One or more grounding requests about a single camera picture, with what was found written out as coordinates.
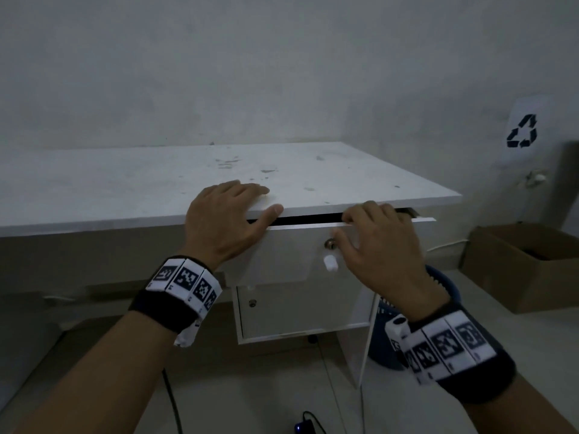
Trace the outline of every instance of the cardboard box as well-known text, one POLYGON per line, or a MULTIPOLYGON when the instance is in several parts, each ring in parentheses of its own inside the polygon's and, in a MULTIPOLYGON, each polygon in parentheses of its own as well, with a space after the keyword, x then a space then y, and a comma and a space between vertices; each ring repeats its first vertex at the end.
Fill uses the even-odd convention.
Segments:
POLYGON ((540 224, 477 227, 460 271, 514 313, 579 306, 579 239, 540 224))

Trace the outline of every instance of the desk top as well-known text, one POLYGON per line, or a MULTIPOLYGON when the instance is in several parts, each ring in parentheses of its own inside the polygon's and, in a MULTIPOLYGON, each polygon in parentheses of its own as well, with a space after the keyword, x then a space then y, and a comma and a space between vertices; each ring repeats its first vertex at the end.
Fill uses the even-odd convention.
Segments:
POLYGON ((340 142, 20 151, 0 158, 0 237, 181 224, 201 189, 234 179, 271 189, 248 219, 461 198, 340 142))

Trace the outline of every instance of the drawer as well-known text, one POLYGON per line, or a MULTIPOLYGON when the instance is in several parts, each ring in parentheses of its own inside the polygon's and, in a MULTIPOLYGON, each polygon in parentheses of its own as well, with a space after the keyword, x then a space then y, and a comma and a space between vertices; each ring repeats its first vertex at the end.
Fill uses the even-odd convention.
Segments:
POLYGON ((352 274, 233 290, 240 343, 369 326, 376 297, 352 274))
MULTIPOLYGON (((413 216, 419 238, 429 234, 434 218, 422 218, 413 209, 401 209, 413 216)), ((339 279, 349 272, 339 250, 327 249, 324 244, 332 237, 334 227, 343 227, 354 244, 356 229, 343 222, 311 222, 312 220, 339 220, 336 215, 299 216, 280 218, 284 225, 272 225, 256 246, 222 266, 228 286, 253 286, 315 279, 339 279), (333 255, 338 270, 329 272, 324 257, 333 255)))

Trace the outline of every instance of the white desk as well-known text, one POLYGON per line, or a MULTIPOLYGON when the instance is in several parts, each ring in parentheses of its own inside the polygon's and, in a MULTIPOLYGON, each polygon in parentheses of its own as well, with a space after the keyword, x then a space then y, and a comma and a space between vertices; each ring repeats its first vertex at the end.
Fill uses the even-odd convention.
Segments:
MULTIPOLYGON (((273 203, 284 205, 283 217, 297 217, 272 226, 256 247, 222 268, 239 343, 337 331, 358 386, 379 299, 351 276, 339 252, 324 247, 331 228, 344 226, 339 219, 300 219, 366 200, 420 208, 461 197, 343 143, 5 154, 0 252, 7 258, 0 294, 146 279, 180 246, 178 225, 191 200, 202 188, 232 179, 271 189, 248 219, 273 203), (338 260, 336 273, 322 263, 329 253, 338 260)), ((414 222, 422 235, 434 219, 414 222)), ((344 228, 355 240, 353 227, 344 228)))

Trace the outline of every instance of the laundry basket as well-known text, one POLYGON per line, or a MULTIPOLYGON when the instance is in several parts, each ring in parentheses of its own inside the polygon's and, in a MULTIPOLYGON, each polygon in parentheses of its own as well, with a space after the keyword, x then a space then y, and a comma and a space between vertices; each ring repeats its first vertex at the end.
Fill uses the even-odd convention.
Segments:
MULTIPOLYGON (((460 292, 456 285, 448 277, 429 265, 426 265, 426 272, 434 281, 446 289, 454 301, 460 302, 460 292)), ((396 353, 394 349, 392 349, 390 339, 386 334, 384 326, 388 321, 392 320, 399 313, 400 312, 398 312, 394 306, 384 300, 380 300, 376 321, 374 321, 372 339, 370 340, 370 348, 368 350, 368 356, 370 358, 372 358, 378 364, 393 370, 404 370, 404 367, 396 358, 396 353)))

